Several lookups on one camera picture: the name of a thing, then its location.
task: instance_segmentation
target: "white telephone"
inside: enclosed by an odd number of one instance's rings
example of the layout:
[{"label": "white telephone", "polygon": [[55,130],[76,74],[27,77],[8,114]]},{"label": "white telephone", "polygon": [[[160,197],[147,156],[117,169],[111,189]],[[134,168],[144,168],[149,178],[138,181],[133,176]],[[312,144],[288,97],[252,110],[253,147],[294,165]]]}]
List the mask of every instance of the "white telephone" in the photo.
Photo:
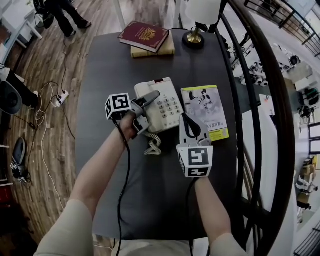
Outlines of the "white telephone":
[{"label": "white telephone", "polygon": [[179,118],[184,110],[169,77],[138,83],[134,90],[138,98],[152,91],[160,92],[160,96],[146,109],[146,117],[150,123],[148,128],[150,133],[160,133],[179,126]]}]

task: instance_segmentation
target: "power strip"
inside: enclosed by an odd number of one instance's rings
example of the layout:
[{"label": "power strip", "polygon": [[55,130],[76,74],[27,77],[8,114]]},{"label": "power strip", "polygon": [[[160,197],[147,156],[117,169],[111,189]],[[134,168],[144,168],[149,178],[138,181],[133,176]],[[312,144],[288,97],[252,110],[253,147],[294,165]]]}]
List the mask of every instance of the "power strip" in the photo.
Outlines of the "power strip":
[{"label": "power strip", "polygon": [[69,97],[69,92],[64,91],[61,95],[58,95],[55,100],[52,102],[56,108],[61,107],[61,105],[66,101],[66,99]]}]

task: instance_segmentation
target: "book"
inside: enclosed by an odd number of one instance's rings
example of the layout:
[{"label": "book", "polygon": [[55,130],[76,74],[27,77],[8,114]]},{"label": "book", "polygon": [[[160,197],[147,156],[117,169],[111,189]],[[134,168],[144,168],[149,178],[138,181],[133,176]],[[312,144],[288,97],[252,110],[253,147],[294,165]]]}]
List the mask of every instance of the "book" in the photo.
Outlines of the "book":
[{"label": "book", "polygon": [[172,32],[169,32],[167,39],[164,41],[163,45],[160,47],[157,53],[153,53],[147,50],[143,50],[137,47],[131,46],[131,57],[140,58],[147,56],[157,56],[157,55],[174,55],[176,52],[174,38]]},{"label": "book", "polygon": [[185,112],[206,124],[212,142],[229,138],[218,87],[207,85],[181,89]]},{"label": "book", "polygon": [[168,29],[132,21],[118,38],[123,44],[157,53],[168,35]]}]

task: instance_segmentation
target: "yellow booklet cover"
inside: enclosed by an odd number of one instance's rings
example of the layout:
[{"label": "yellow booklet cover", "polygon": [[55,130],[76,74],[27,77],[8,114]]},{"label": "yellow booklet cover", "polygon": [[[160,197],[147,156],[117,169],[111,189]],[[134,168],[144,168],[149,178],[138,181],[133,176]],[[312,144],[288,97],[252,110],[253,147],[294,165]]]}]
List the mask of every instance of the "yellow booklet cover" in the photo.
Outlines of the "yellow booklet cover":
[{"label": "yellow booklet cover", "polygon": [[229,131],[216,85],[182,88],[185,112],[206,124],[211,141],[229,138]]}]

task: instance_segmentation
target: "sleeve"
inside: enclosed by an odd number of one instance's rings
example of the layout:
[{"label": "sleeve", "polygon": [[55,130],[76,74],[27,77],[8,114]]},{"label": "sleeve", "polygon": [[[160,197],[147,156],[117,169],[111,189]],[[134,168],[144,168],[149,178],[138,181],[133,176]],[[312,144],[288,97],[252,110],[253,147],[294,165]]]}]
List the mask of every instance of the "sleeve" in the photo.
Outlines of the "sleeve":
[{"label": "sleeve", "polygon": [[69,200],[34,255],[93,256],[92,226],[92,215],[86,205],[79,200]]},{"label": "sleeve", "polygon": [[248,256],[230,233],[219,236],[210,246],[211,256]]}]

